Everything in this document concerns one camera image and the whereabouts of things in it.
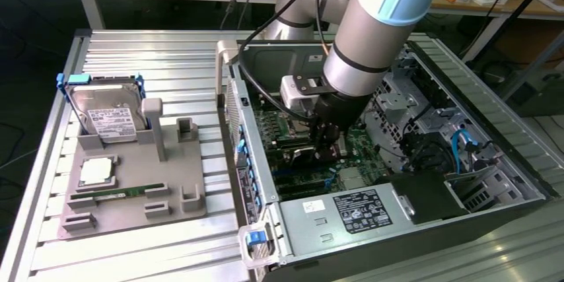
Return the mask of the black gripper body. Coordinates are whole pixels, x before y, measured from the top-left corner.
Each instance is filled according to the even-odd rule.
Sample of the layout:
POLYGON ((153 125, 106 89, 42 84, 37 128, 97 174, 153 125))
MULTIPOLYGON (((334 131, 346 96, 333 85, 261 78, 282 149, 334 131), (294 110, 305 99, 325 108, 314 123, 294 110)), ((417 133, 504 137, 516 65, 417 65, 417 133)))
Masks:
POLYGON ((360 118, 366 105, 368 95, 353 97, 341 93, 322 94, 314 105, 318 123, 348 129, 360 118))

